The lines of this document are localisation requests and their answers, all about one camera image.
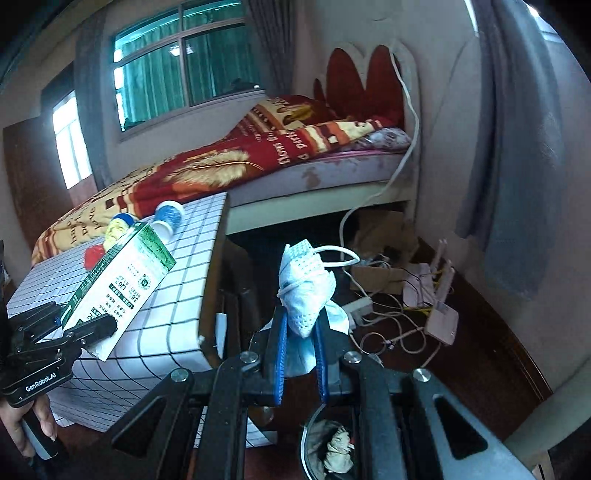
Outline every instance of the blue gripper pad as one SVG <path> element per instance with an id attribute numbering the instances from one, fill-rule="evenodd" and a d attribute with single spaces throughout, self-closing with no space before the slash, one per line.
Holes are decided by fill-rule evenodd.
<path id="1" fill-rule="evenodd" d="M 275 362 L 275 381 L 273 397 L 275 405 L 281 405 L 283 383 L 285 378 L 285 353 L 287 351 L 287 314 L 281 318 L 279 338 L 277 342 L 277 360 Z"/>
<path id="2" fill-rule="evenodd" d="M 322 329 L 317 321 L 312 330 L 314 340 L 314 354 L 316 356 L 316 380 L 318 381 L 318 394 L 322 403 L 329 399 L 329 380 L 326 356 L 324 354 L 324 343 L 322 340 Z"/>

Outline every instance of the red blanket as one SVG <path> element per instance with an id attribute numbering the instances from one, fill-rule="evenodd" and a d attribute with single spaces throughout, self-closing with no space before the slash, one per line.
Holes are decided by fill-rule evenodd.
<path id="1" fill-rule="evenodd" d="M 304 124 L 318 113 L 313 101 L 261 102 L 231 132 L 235 138 L 140 168 L 64 215 L 39 237 L 33 265 L 103 235 L 119 212 L 144 218 L 165 200 L 186 203 L 221 192 L 391 126 L 385 119 Z"/>

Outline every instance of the chair leg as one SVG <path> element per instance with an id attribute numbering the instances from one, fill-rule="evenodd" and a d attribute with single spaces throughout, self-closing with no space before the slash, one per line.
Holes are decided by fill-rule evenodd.
<path id="1" fill-rule="evenodd" d="M 246 250 L 226 238 L 223 263 L 225 269 L 230 272 L 234 292 L 239 298 L 241 345 L 242 350 L 247 350 L 252 335 L 263 327 L 252 261 Z"/>

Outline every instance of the milk carton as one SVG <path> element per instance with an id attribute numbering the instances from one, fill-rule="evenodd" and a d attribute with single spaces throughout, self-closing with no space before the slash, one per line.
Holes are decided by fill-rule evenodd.
<path id="1" fill-rule="evenodd" d="M 152 227 L 136 222 L 80 284 L 61 317 L 63 329 L 112 315 L 117 321 L 114 335 L 86 349 L 104 362 L 175 263 Z"/>

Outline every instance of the window frame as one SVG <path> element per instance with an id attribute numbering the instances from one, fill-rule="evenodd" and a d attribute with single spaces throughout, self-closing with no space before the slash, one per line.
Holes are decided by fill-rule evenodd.
<path id="1" fill-rule="evenodd" d="M 204 102 L 195 103 L 194 105 L 191 104 L 191 94 L 189 91 L 189 82 L 188 82 L 188 78 L 187 78 L 187 50 L 186 50 L 187 43 L 186 43 L 186 40 L 190 37 L 194 37 L 195 35 L 203 34 L 208 31 L 219 30 L 219 29 L 229 28 L 229 27 L 239 26 L 239 25 L 246 25 L 246 19 L 245 19 L 245 17 L 227 18 L 225 20 L 220 20 L 220 21 L 213 22 L 210 24 L 205 24 L 205 25 L 198 25 L 196 27 L 189 28 L 187 30 L 183 30 L 183 27 L 184 27 L 183 12 L 184 12 L 184 8 L 183 8 L 183 4 L 181 3 L 177 8 L 177 14 L 178 14 L 179 22 L 180 22 L 180 29 L 177 33 L 169 35 L 168 37 L 161 38 L 160 40 L 157 40 L 157 41 L 151 43 L 150 45 L 145 46 L 144 48 L 136 50 L 135 52 L 130 53 L 129 55 L 123 57 L 120 61 L 117 61 L 117 62 L 112 60 L 113 59 L 113 52 L 116 50 L 115 49 L 116 36 L 121 35 L 122 33 L 132 32 L 137 25 L 142 25 L 142 24 L 146 23 L 147 21 L 151 21 L 152 19 L 157 18 L 166 12 L 162 12 L 160 15 L 154 15 L 153 17 L 145 18 L 142 21 L 137 22 L 136 24 L 134 24 L 126 29 L 124 29 L 120 32 L 117 32 L 112 38 L 111 56 L 110 56 L 112 68 L 111 68 L 110 77 L 111 77 L 111 82 L 112 82 L 112 86 L 113 86 L 113 93 L 115 95 L 117 94 L 117 89 L 115 88 L 115 76 L 114 76 L 116 69 L 124 67 L 128 63 L 130 63 L 134 60 L 137 60 L 138 58 L 140 58 L 152 51 L 155 51 L 155 50 L 158 50 L 159 48 L 165 47 L 166 45 L 178 43 L 178 47 L 180 49 L 179 61 L 180 61 L 181 85 L 183 88 L 183 98 L 185 100 L 184 107 L 177 108 L 175 110 L 171 110 L 167 113 L 156 116 L 154 118 L 150 118 L 150 119 L 146 120 L 145 122 L 143 122 L 142 124 L 136 125 L 135 127 L 130 128 L 129 130 L 125 130 L 125 131 L 121 130 L 121 124 L 119 122 L 119 115 L 117 114 L 117 125 L 119 125 L 118 130 L 119 130 L 119 133 L 121 134 L 120 140 L 124 140 L 130 136 L 133 136 L 133 135 L 147 129 L 147 128 L 151 128 L 155 124 L 169 120 L 169 119 L 176 117 L 178 115 L 182 115 L 184 113 L 190 112 L 196 108 L 202 108 L 205 106 L 212 106 L 217 103 L 224 102 L 230 98 L 231 99 L 239 99 L 239 98 L 247 98 L 250 96 L 258 96 L 258 95 L 265 96 L 265 90 L 263 88 L 257 88 L 257 89 L 251 89 L 251 90 L 244 90 L 242 92 L 237 92 L 237 93 L 229 93 L 227 95 L 220 95 L 220 96 L 216 96 L 214 98 L 211 98 L 209 100 L 206 100 Z"/>

